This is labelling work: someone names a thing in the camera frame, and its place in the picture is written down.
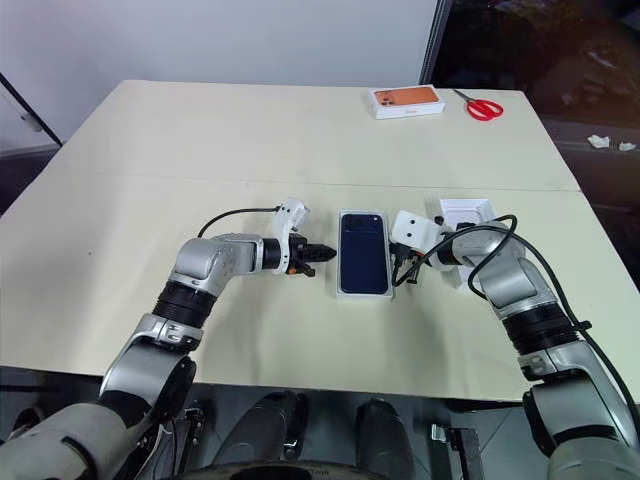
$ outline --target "white table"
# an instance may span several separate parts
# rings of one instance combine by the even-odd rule
[[[157,90],[164,94],[154,97]],[[205,117],[206,109],[195,102],[199,96],[200,104],[213,105],[220,91],[226,91],[229,104],[236,92],[240,106],[249,97],[267,104],[278,98],[281,111],[254,106],[249,116],[242,108],[235,115],[223,109],[229,112],[224,127],[213,112]],[[392,220],[399,209],[433,215],[439,198],[489,198],[498,213],[518,215],[519,232],[551,262],[576,314],[594,323],[594,337],[639,395],[633,339],[640,296],[524,98],[499,92],[504,124],[475,122],[484,135],[473,131],[474,124],[467,125],[473,142],[464,142],[464,148],[462,142],[454,144],[458,156],[447,153],[444,167],[437,169],[429,155],[418,162],[414,144],[429,137],[432,150],[448,152],[449,141],[433,133],[445,131],[438,117],[373,121],[363,104],[347,101],[362,91],[147,82],[119,87],[0,219],[0,362],[102,374],[140,316],[153,308],[181,244],[219,212],[275,205],[296,196],[311,208],[302,233],[335,246],[339,208],[381,209]],[[466,114],[448,92],[444,95],[452,102],[441,121],[453,130],[465,124]],[[495,99],[498,92],[481,96]],[[332,110],[320,115],[318,109],[326,103],[321,100],[333,97],[344,99],[338,102],[343,115]],[[301,138],[316,134],[312,119],[298,124],[286,120],[305,110],[301,104],[313,106],[318,130],[331,141],[313,149],[302,143]],[[537,132],[520,137],[525,142],[522,156],[501,154],[490,141],[504,136],[502,145],[519,143],[509,135],[519,130],[510,112]],[[327,117],[350,120],[338,124]],[[410,120],[422,125],[422,131]],[[288,128],[282,124],[293,132],[285,136]],[[189,125],[200,133],[195,135]],[[218,128],[225,134],[216,133]],[[351,142],[349,128],[359,138],[369,137],[369,143]],[[254,141],[240,138],[239,132],[248,131],[254,132]],[[236,150],[231,148],[234,135]],[[385,145],[402,137],[406,148],[386,162],[383,157],[391,149]],[[354,159],[342,165],[342,181],[335,159],[340,142]],[[324,155],[321,145],[326,146]],[[313,153],[314,161],[302,152]],[[543,167],[528,165],[524,152],[538,152],[537,165]],[[327,168],[317,165],[316,159],[323,157]],[[406,158],[414,162],[413,170],[404,168]],[[504,175],[489,175],[489,168],[474,162],[488,163],[493,170],[502,165]],[[514,162],[519,162],[521,175],[515,175]],[[358,180],[356,164],[370,166],[363,171],[364,180]],[[278,168],[282,179],[276,178]],[[462,174],[466,168],[480,173]],[[509,188],[509,182],[516,187]],[[230,217],[211,234],[268,235],[270,221],[268,214]],[[470,292],[454,289],[436,271],[423,270],[421,285],[398,289],[391,302],[338,300],[336,267],[335,261],[321,266],[313,279],[269,273],[234,279],[205,324],[205,338],[194,354],[196,379],[521,398],[527,383],[516,353],[488,305]]]

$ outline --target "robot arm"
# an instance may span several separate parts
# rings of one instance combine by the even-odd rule
[[[453,233],[405,213],[398,215],[392,238],[413,249],[426,252],[442,235]],[[414,222],[411,236],[404,232],[408,218]],[[504,233],[469,231],[443,245],[430,264],[439,270],[478,266],[507,232],[500,222],[480,225]],[[551,456],[549,478],[637,478],[632,475],[640,472],[640,445],[629,407],[592,348],[579,339],[544,277],[525,258],[524,245],[510,239],[477,278],[518,351],[524,376],[539,382],[525,393],[523,403],[534,440]]]
[[[313,276],[306,262],[335,256],[291,234],[307,215],[301,201],[288,199],[275,215],[275,238],[228,234],[186,242],[155,308],[110,366],[98,400],[71,405],[0,448],[2,478],[113,477],[149,428],[179,412],[196,371],[189,353],[229,280],[263,270]]]

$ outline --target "white box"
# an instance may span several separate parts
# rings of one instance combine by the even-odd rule
[[[393,93],[397,90],[405,91],[419,88],[430,88],[436,97],[436,101],[413,103],[408,105],[385,105],[379,102],[378,98],[376,97],[376,93]],[[433,87],[433,85],[418,85],[416,87],[404,88],[370,89],[369,102],[371,103],[373,116],[376,118],[376,120],[383,120],[387,118],[415,117],[417,115],[429,115],[433,113],[441,113],[444,109],[444,102],[442,101],[442,97],[440,97],[438,91]]]
[[[453,230],[456,229],[458,223],[481,223],[496,218],[491,202],[486,198],[445,198],[440,200],[440,209],[444,223]],[[472,270],[473,268],[465,266],[451,270],[453,284],[458,288],[466,285]]]
[[[347,293],[340,288],[340,254],[342,245],[342,217],[346,214],[355,215],[379,215],[382,218],[382,231],[384,232],[384,252],[387,265],[387,291],[381,294]],[[391,284],[391,254],[389,253],[389,227],[387,214],[379,210],[340,210],[338,211],[338,274],[336,275],[336,294],[338,298],[378,298],[391,300],[393,298],[393,285]]]

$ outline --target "gray floor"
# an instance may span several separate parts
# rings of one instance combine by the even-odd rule
[[[51,389],[45,393],[0,391],[0,438],[6,439],[15,417],[22,408],[38,404],[53,412],[70,402],[90,401],[98,391],[99,379],[76,375],[43,374],[27,370],[0,368],[0,384],[37,385]],[[194,453],[193,467],[208,465],[235,423],[264,395],[277,391],[266,387],[195,385],[186,405],[194,401],[207,411],[208,425],[202,444]],[[457,453],[449,458],[432,458],[428,431],[431,423],[474,428],[478,432],[485,478],[542,480],[547,459],[531,439],[521,408],[500,408],[454,413],[437,399],[397,395],[372,395],[354,392],[306,391],[311,401],[311,416],[301,459],[355,463],[354,423],[356,409],[372,397],[390,402],[402,418],[414,454],[416,480],[458,480],[462,478]],[[163,453],[165,458],[170,449]],[[446,471],[451,476],[437,472]],[[148,470],[144,478],[151,478]]]

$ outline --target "scissors handle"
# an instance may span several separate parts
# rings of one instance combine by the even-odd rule
[[[489,100],[473,100],[467,102],[467,112],[476,120],[488,122],[502,115],[504,108]]]

